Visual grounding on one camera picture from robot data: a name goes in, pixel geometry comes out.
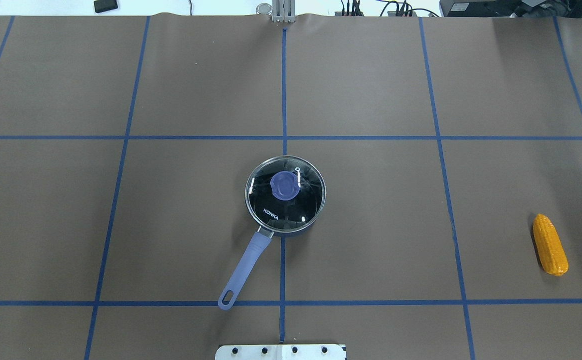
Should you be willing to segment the glass pot lid blue knob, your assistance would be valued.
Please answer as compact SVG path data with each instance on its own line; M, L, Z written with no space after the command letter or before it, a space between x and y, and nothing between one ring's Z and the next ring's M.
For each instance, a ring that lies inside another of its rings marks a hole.
M246 182L245 205L260 231L292 237L309 230L323 213L327 187L311 162L280 155L259 164Z

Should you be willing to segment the yellow corn cob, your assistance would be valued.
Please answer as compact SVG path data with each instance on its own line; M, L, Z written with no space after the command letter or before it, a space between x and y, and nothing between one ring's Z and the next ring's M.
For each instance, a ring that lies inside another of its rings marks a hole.
M532 232L542 269L556 277L566 274L569 262L550 218L541 213L537 214L533 219Z

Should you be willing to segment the dark blue saucepan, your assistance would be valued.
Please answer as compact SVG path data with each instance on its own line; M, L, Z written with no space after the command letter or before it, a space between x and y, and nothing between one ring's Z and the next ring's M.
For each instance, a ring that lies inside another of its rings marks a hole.
M254 265L272 242L273 237L297 236L307 231L314 223L315 219L309 221L302 217L300 221L273 219L261 224L252 235L240 261L220 294L217 301L218 307L224 311L228 311L233 307Z

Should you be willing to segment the black small box device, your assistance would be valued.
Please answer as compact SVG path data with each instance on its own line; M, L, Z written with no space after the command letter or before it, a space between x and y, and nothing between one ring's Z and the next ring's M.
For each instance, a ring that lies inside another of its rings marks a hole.
M105 13L119 8L117 0L94 0L93 5L96 14Z

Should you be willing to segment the aluminium frame post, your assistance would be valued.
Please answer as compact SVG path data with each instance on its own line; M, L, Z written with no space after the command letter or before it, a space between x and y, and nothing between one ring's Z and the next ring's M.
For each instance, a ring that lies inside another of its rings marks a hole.
M296 21L295 0L273 0L272 1L272 22L273 23L294 23Z

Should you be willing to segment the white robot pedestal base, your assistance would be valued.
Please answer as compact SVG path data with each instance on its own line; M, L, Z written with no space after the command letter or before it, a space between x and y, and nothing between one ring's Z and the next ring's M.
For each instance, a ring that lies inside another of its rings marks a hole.
M222 345L216 360L346 360L341 344L243 344Z

